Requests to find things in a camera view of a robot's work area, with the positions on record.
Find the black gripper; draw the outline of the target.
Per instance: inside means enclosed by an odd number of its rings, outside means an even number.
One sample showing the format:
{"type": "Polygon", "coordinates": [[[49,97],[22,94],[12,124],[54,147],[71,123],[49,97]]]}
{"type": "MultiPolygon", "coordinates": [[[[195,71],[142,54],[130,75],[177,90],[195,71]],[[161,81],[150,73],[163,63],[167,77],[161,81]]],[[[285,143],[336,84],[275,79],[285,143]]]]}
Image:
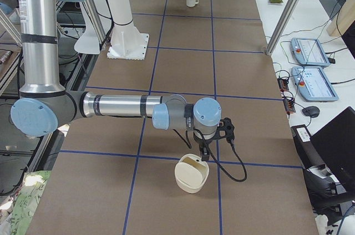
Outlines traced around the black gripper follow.
{"type": "Polygon", "coordinates": [[[217,140],[216,134],[205,135],[201,131],[194,131],[193,138],[196,143],[199,144],[201,160],[208,161],[209,160],[209,151],[207,147],[214,141],[217,140]]]}

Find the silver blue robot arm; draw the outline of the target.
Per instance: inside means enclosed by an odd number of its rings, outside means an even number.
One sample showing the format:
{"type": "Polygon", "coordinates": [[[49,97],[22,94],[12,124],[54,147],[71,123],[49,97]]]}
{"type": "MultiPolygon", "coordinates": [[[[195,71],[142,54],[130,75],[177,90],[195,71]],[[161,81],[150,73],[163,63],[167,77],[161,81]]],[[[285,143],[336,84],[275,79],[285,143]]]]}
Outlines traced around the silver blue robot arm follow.
{"type": "Polygon", "coordinates": [[[91,116],[150,118],[157,129],[192,131],[201,159],[207,161],[213,156],[209,145],[220,137],[221,107],[212,98],[190,104],[180,95],[67,91],[59,80],[56,2],[18,0],[25,82],[11,108],[11,119],[22,133],[40,137],[91,116]]]}

